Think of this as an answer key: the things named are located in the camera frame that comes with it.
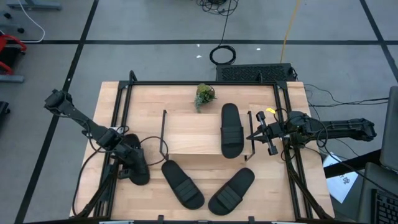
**small potted plant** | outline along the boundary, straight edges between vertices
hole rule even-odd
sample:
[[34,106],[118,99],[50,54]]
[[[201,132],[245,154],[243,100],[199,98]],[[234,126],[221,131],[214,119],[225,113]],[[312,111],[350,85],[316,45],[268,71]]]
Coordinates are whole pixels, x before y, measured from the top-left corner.
[[200,113],[201,105],[209,103],[214,99],[216,99],[216,92],[214,91],[214,88],[203,83],[199,84],[197,95],[195,97],[195,108],[197,109],[197,112]]

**gray floor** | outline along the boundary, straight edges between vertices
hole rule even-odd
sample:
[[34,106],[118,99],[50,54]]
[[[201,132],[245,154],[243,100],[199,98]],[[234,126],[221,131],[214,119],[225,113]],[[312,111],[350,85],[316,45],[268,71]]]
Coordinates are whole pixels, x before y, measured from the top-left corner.
[[[22,39],[41,36],[40,30],[21,11],[12,11],[4,1],[0,2],[0,9],[12,13],[13,20],[26,29],[25,34],[2,29],[4,32]],[[61,1],[60,12],[28,13],[46,30],[45,40],[79,40],[92,2]],[[398,2],[366,2],[384,39],[398,40],[395,13]],[[293,0],[241,1],[229,18],[225,38],[281,40],[294,4]],[[223,24],[224,17],[203,12],[191,0],[100,0],[87,39],[220,39]],[[359,0],[302,1],[289,39],[377,40]],[[1,223],[15,220],[51,120],[50,113],[42,108],[44,99],[53,88],[62,88],[76,47],[29,45],[28,53],[16,69],[25,75],[25,83],[0,83],[0,100],[10,102],[12,110],[0,132]],[[135,71],[139,80],[214,80],[215,66],[208,60],[214,47],[209,44],[85,45],[69,92],[74,96],[74,104],[93,116],[101,82],[125,80],[130,70]],[[235,64],[277,63],[282,48],[257,44],[233,47],[237,51]],[[398,60],[398,46],[390,45],[389,50]],[[215,54],[217,60],[229,57],[227,52]],[[341,101],[385,97],[389,87],[397,85],[379,45],[288,45],[284,61],[292,63],[301,81],[329,90]],[[308,89],[311,103],[333,103],[327,93],[310,86]],[[358,154],[381,147],[386,105],[320,108],[318,112],[323,120],[371,120],[378,133],[374,141],[344,141]],[[75,123],[58,122],[25,222],[68,217],[85,145],[86,139]],[[340,142],[330,141],[328,145],[336,154],[354,157]],[[354,204],[357,199],[347,200]]]

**wooden platform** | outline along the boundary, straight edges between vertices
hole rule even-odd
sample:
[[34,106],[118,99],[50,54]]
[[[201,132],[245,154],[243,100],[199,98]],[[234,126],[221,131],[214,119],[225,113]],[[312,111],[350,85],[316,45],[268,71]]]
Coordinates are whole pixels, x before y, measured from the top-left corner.
[[[249,115],[240,114],[240,117],[244,136],[249,136]],[[220,114],[167,113],[164,140],[169,146],[169,154],[222,155],[220,127]],[[245,139],[241,155],[251,153],[251,141]]]
[[[117,82],[102,84],[94,115],[94,121],[98,124],[110,125],[117,86]],[[289,83],[288,86],[292,109],[309,114],[303,83]],[[236,104],[239,114],[246,114],[249,110],[256,114],[259,110],[265,112],[267,108],[275,108],[274,91],[270,86],[213,87],[217,100],[204,106],[203,114],[220,114],[225,103]],[[196,114],[193,103],[195,92],[196,86],[134,86],[127,119],[130,132],[136,133],[140,139],[160,136],[163,110],[167,110],[168,114]],[[265,113],[267,123],[275,122],[270,113]],[[256,128],[258,123],[255,119],[253,122]],[[280,140],[275,139],[273,142],[281,153]],[[159,140],[151,139],[142,145],[148,163],[161,158]],[[170,150],[175,150],[174,147],[175,144],[172,144]],[[317,149],[314,142],[308,147]],[[92,153],[93,150],[87,145],[85,159]],[[82,210],[98,188],[103,156],[95,155],[83,171],[76,198],[78,211]],[[220,155],[198,154],[194,159],[192,157],[182,154],[170,158],[176,160],[203,192],[206,204],[202,208],[188,210],[180,204],[164,179],[159,164],[150,168],[151,180],[145,186],[134,185],[128,179],[117,182],[112,219],[156,220],[158,215],[164,215],[166,220],[246,221],[248,216],[255,216],[256,221],[294,220],[285,162],[280,158],[280,154],[269,156],[266,144],[256,142],[256,154],[247,163],[242,158],[225,159]],[[313,151],[302,149],[302,159],[309,191],[326,212],[333,215],[320,156]],[[210,197],[245,166],[253,170],[256,179],[243,201],[229,215],[220,217],[212,214],[207,207]],[[301,214],[305,216],[302,195],[298,188],[297,192]]]

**black floor stripe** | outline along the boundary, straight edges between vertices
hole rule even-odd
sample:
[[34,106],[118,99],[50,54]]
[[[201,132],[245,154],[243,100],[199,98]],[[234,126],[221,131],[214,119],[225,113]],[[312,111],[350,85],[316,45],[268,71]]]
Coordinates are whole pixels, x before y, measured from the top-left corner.
[[381,49],[383,50],[384,56],[386,57],[386,60],[390,65],[391,71],[394,74],[396,80],[398,81],[398,68],[394,59],[391,56],[390,50],[386,45],[387,42],[384,41],[383,36],[381,35],[381,32],[376,24],[376,21],[374,20],[372,13],[368,7],[368,4],[366,4],[366,1],[365,0],[359,0],[359,1],[361,2],[362,8],[365,11],[366,17],[368,17],[369,23],[371,24],[373,32],[377,37],[377,40],[381,42]]
[[[42,44],[80,44],[80,40],[43,40]],[[168,44],[219,44],[220,40],[84,40],[83,44],[98,45],[168,45]],[[224,44],[276,44],[283,40],[224,40]],[[398,40],[288,40],[288,45],[398,45]]]
[[[73,57],[72,64],[70,65],[68,75],[65,79],[65,83],[62,88],[65,91],[69,90],[70,83],[73,78],[73,74],[75,73],[76,66],[77,66],[77,63],[78,63],[80,55],[81,55],[81,51],[83,50],[84,41],[87,38],[87,34],[90,29],[91,22],[93,21],[93,18],[94,18],[94,14],[95,14],[95,11],[96,11],[96,8],[98,5],[98,1],[99,0],[94,0],[93,5],[90,10],[90,13],[88,15],[85,28],[81,35],[78,47],[76,49],[75,56]],[[26,213],[29,209],[30,201],[32,200],[32,196],[34,194],[34,190],[36,188],[37,181],[39,180],[40,173],[42,171],[42,168],[43,168],[43,165],[45,162],[45,158],[47,157],[47,153],[49,151],[51,141],[54,136],[55,128],[57,127],[57,124],[58,124],[58,119],[59,118],[57,116],[53,116],[53,118],[51,119],[49,129],[47,131],[47,134],[45,135],[43,146],[40,150],[39,158],[37,159],[32,176],[30,177],[30,181],[29,181],[27,189],[25,191],[24,198],[22,199],[22,203],[19,207],[18,214],[15,219],[15,223],[23,223],[25,220]]]

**yellow tag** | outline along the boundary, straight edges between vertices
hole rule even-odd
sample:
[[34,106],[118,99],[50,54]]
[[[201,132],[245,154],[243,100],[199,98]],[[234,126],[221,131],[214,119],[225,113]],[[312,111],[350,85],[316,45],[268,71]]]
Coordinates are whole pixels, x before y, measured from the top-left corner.
[[273,113],[273,114],[276,113],[276,112],[274,111],[274,109],[272,109],[272,108],[267,108],[266,111],[269,111],[269,112],[271,112],[271,113]]

